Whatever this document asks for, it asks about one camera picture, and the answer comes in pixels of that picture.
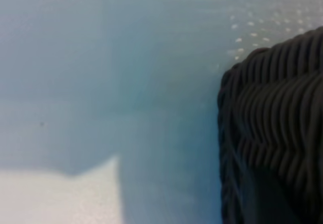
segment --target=blue surface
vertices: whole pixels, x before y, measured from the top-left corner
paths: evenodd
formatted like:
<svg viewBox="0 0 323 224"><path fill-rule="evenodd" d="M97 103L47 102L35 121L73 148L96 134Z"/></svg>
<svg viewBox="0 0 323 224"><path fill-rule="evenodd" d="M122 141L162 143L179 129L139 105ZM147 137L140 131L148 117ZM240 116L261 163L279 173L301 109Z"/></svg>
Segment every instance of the blue surface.
<svg viewBox="0 0 323 224"><path fill-rule="evenodd" d="M0 1L0 97L73 116L44 158L1 143L0 167L74 176L119 155L127 224L221 222L220 78L323 13L319 0Z"/></svg>

